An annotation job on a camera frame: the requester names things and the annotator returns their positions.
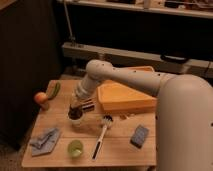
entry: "gray sponge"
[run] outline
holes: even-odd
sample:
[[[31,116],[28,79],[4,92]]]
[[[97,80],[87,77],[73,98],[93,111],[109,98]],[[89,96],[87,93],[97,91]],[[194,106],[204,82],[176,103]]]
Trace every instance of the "gray sponge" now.
[[[137,148],[141,148],[147,135],[149,133],[149,130],[142,125],[139,125],[136,130],[134,135],[130,139],[130,143],[136,146]]]

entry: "green cup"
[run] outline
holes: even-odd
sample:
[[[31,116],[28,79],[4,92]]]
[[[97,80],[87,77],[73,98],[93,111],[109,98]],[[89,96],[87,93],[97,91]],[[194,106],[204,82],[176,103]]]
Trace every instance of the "green cup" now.
[[[67,151],[71,158],[78,158],[83,153],[83,144],[80,140],[73,140],[69,143]]]

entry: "small cup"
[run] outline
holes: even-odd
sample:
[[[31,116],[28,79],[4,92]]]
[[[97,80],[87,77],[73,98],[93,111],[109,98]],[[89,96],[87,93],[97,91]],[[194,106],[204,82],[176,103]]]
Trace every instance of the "small cup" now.
[[[73,126],[79,126],[83,120],[82,108],[81,107],[77,107],[77,108],[70,107],[68,116],[69,116]]]
[[[83,153],[83,144],[80,140],[73,140],[69,143],[67,151],[71,158],[78,158]]]

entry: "white brush handle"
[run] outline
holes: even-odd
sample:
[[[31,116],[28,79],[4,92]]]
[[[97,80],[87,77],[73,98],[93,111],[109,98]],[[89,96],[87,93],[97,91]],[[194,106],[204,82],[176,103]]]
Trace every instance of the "white brush handle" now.
[[[103,141],[106,130],[107,130],[107,125],[104,125],[103,128],[102,128],[101,135],[98,138],[98,141],[97,141],[96,146],[95,146],[95,151],[94,151],[93,156],[92,156],[93,160],[96,159],[96,156],[101,149],[102,141]]]
[[[102,132],[101,132],[101,135],[100,135],[100,137],[99,137],[98,141],[101,141],[101,142],[102,142],[102,140],[103,140],[103,138],[104,138],[104,135],[105,135],[106,130],[107,130],[107,125],[104,125],[104,126],[103,126],[103,128],[102,128]]]

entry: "wall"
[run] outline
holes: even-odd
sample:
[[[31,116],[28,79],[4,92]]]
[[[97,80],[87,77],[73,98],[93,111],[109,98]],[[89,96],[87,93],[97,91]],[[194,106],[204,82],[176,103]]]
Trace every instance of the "wall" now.
[[[35,118],[35,92],[62,71],[52,0],[18,0],[0,11],[0,139],[17,147]]]

